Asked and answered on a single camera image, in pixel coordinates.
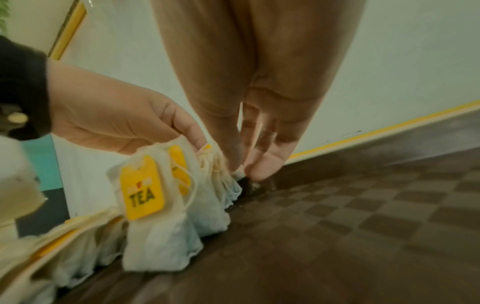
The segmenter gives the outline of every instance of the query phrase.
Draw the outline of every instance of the green plant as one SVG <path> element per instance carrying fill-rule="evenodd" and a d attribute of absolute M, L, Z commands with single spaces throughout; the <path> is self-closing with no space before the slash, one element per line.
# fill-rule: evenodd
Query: green plant
<path fill-rule="evenodd" d="M 9 0 L 0 0 L 0 34 L 7 35 L 6 18 L 10 16 Z"/>

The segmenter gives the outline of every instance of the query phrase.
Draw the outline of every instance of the checkered tablecloth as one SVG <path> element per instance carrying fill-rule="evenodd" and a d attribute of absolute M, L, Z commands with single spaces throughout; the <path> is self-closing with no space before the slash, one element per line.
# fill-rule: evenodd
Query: checkered tablecloth
<path fill-rule="evenodd" d="M 59 302 L 480 302 L 479 150 L 268 193 L 230 215 L 185 271 L 116 263 Z"/>

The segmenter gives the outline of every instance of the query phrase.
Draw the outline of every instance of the yellow edge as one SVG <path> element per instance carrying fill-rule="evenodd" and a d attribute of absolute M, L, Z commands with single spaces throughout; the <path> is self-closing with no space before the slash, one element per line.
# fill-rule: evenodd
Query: yellow edge
<path fill-rule="evenodd" d="M 62 57 L 65 49 L 69 45 L 70 41 L 72 40 L 72 37 L 75 35 L 75 32 L 77 31 L 78 27 L 82 23 L 82 20 L 84 19 L 86 14 L 87 14 L 87 11 L 85 9 L 84 4 L 82 2 L 79 2 L 79 4 L 75 7 L 75 10 L 73 11 L 67 25 L 65 26 L 65 29 L 64 29 L 62 35 L 60 36 L 57 44 L 55 44 L 55 47 L 54 47 L 54 49 L 51 53 L 51 56 L 50 56 L 52 59 L 59 60 Z M 470 102 L 470 103 L 467 103 L 467 104 L 464 104 L 464 105 L 461 105 L 461 106 L 457 106 L 457 107 L 447 109 L 447 110 L 444 110 L 444 111 L 440 111 L 440 112 L 437 112 L 437 113 L 433 113 L 433 114 L 430 114 L 430 115 L 426 115 L 426 116 L 418 117 L 418 118 L 415 118 L 415 119 L 407 120 L 405 122 L 402 122 L 402 123 L 399 123 L 399 124 L 396 124 L 396 125 L 393 125 L 393 126 L 385 127 L 385 128 L 382 128 L 382 129 L 378 129 L 378 130 L 375 130 L 375 131 L 371 131 L 371 132 L 368 132 L 368 133 L 357 135 L 357 136 L 354 136 L 354 137 L 351 137 L 351 138 L 343 139 L 343 140 L 340 140 L 340 141 L 337 141 L 337 142 L 334 142 L 334 143 L 331 143 L 331 144 L 328 144 L 328 145 L 324 145 L 324 146 L 321 146 L 321 147 L 318 147 L 318 148 L 313 148 L 313 149 L 310 149 L 310 150 L 306 150 L 306 151 L 303 151 L 303 152 L 292 154 L 290 156 L 290 159 L 300 157 L 300 156 L 304 156 L 304 155 L 311 154 L 311 153 L 315 153 L 315 152 L 318 152 L 318 151 L 321 151 L 321 150 L 325 150 L 325 149 L 332 148 L 332 147 L 342 145 L 342 144 L 346 144 L 346 143 L 349 143 L 349 142 L 357 141 L 359 139 L 367 138 L 367 137 L 377 135 L 377 134 L 380 134 L 380 133 L 383 133 L 383 132 L 388 132 L 388 131 L 392 131 L 392 130 L 395 130 L 395 129 L 398 129 L 398 128 L 406 127 L 408 125 L 423 122 L 423 121 L 426 121 L 426 120 L 437 118 L 437 117 L 440 117 L 440 116 L 443 116 L 443 115 L 446 115 L 446 114 L 450 114 L 450 113 L 453 113 L 453 112 L 456 112 L 456 111 L 464 110 L 464 109 L 474 107 L 474 106 L 478 106 L 478 105 L 480 105 L 480 100 L 473 101 L 473 102 Z"/>
<path fill-rule="evenodd" d="M 57 43 L 55 44 L 53 51 L 51 52 L 50 58 L 59 60 L 65 52 L 65 49 L 72 40 L 72 37 L 75 35 L 78 27 L 82 23 L 87 11 L 85 10 L 85 6 L 82 2 L 79 2 L 75 9 L 73 10 L 70 19 L 68 20 L 60 38 L 58 39 Z"/>
<path fill-rule="evenodd" d="M 334 143 L 331 143 L 331 144 L 328 144 L 328 145 L 324 145 L 324 146 L 321 146 L 321 147 L 318 147 L 318 148 L 313 148 L 313 149 L 310 149 L 310 150 L 306 150 L 306 151 L 303 151 L 303 152 L 292 154 L 290 156 L 290 159 L 300 157 L 300 156 L 304 156 L 304 155 L 307 155 L 307 154 L 310 154 L 310 153 L 318 152 L 318 151 L 321 151 L 321 150 L 324 150 L 324 149 L 332 148 L 332 147 L 335 147 L 335 146 L 338 146 L 338 145 L 342 145 L 342 144 L 345 144 L 345 143 L 348 143 L 348 142 L 356 141 L 356 140 L 363 139 L 363 138 L 366 138 L 366 137 L 370 137 L 370 136 L 373 136 L 373 135 L 377 135 L 377 134 L 380 134 L 380 133 L 383 133 L 383 132 L 388 132 L 388 131 L 391 131 L 391 130 L 394 130 L 394 129 L 402 128 L 402 127 L 405 127 L 405 126 L 408 126 L 408 125 L 411 125 L 411 124 L 416 124 L 416 123 L 419 123 L 419 122 L 423 122 L 425 120 L 430 120 L 432 118 L 437 118 L 439 116 L 443 116 L 443 115 L 446 115 L 446 114 L 450 114 L 450 113 L 453 113 L 453 112 L 456 112 L 456 111 L 464 110 L 466 108 L 470 108 L 470 107 L 474 107 L 474 106 L 478 106 L 478 105 L 480 105 L 480 100 L 473 101 L 473 102 L 470 102 L 470 103 L 467 103 L 467 104 L 464 104 L 464 105 L 461 105 L 461 106 L 458 106 L 458 107 L 454 107 L 454 108 L 447 109 L 447 110 L 444 110 L 444 111 L 440 111 L 440 112 L 437 112 L 437 113 L 433 113 L 433 114 L 430 114 L 430 115 L 426 115 L 426 116 L 418 117 L 418 118 L 415 118 L 415 119 L 407 120 L 405 122 L 402 122 L 402 123 L 399 123 L 399 124 L 396 124 L 396 125 L 393 125 L 393 126 L 378 129 L 378 130 L 371 131 L 371 132 L 368 132 L 368 133 L 364 133 L 364 134 L 361 134 L 361 135 L 357 135 L 357 136 L 354 136 L 354 137 L 351 137 L 351 138 L 343 139 L 343 140 L 340 140 L 340 141 L 337 141 L 337 142 L 334 142 Z"/>

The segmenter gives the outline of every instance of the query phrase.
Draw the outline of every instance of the teal object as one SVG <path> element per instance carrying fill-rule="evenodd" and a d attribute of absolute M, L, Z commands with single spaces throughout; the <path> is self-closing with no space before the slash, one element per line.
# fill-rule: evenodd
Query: teal object
<path fill-rule="evenodd" d="M 51 135 L 21 143 L 40 179 L 42 191 L 63 188 L 59 163 Z"/>

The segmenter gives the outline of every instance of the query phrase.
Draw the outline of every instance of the human hand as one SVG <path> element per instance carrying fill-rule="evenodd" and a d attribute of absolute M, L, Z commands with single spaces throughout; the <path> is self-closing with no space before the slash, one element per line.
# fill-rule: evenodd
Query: human hand
<path fill-rule="evenodd" d="M 243 162 L 257 181 L 278 171 L 293 152 L 364 6 L 364 0 L 151 3 L 189 102 L 230 169 Z"/>
<path fill-rule="evenodd" d="M 47 79 L 52 132 L 70 142 L 127 155 L 179 134 L 197 149 L 207 143 L 193 117 L 163 94 L 56 61 Z"/>

